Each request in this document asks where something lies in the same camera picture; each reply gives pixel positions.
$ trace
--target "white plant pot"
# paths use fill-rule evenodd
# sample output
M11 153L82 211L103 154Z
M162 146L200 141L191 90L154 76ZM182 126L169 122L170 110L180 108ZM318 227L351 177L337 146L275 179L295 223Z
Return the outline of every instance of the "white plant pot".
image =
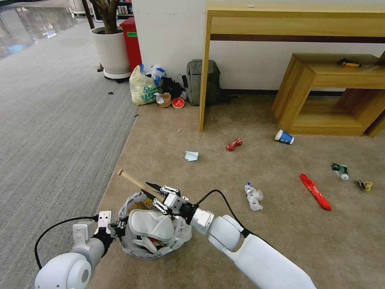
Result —
M118 27L119 33L98 34L104 27L91 30L100 63L104 67L104 75L108 78L121 79L131 75L123 31Z

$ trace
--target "reflective floor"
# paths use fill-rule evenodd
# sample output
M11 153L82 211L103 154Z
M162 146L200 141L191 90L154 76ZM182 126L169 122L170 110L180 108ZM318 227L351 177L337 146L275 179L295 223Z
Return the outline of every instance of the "reflective floor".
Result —
M70 7L0 7L0 59L86 21Z

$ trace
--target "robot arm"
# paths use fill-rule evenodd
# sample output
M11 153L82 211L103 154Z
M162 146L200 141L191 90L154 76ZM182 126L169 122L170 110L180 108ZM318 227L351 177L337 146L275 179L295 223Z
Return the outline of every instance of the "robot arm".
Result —
M178 189L167 190L163 203L154 199L154 205L164 214L179 215L186 219L202 235L209 235L209 242L228 256L255 285L261 289L312 289L316 288L311 278L297 265L275 250L267 242L243 228L228 215L214 217L214 214L188 203ZM241 247L233 252L241 240Z
M213 213L191 204L181 196L178 189L147 183L165 198L160 202L152 194L144 191L153 205L164 215L184 218L202 235L209 236L209 242L228 256L254 284L261 289L312 289L316 288L311 278L293 262L280 254L267 242L252 234L234 218ZM110 244L125 234L127 220L112 223L111 211L99 213L98 228L94 235L91 223L82 222L73 226L74 247L51 259L38 273L35 289L67 288L84 289L100 259L106 254ZM241 247L235 248L244 237Z

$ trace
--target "backpack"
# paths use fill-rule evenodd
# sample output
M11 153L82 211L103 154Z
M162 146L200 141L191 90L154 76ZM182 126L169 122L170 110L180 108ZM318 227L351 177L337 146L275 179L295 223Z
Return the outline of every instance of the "backpack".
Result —
M202 60L194 59L187 64L186 78L184 81L187 98L192 106L198 106L201 96L201 72ZM217 64L213 60L209 60L209 68L207 72L207 86L206 86L206 105L216 104L219 101L220 86L219 76L220 71Z

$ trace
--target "blue paper cup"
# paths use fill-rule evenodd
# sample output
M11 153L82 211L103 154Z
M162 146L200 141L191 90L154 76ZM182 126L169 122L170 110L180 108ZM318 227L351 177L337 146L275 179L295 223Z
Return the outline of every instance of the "blue paper cup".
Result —
M289 145L294 143L294 136L291 136L290 134L284 132L283 130L279 130L274 139L280 142L287 143Z

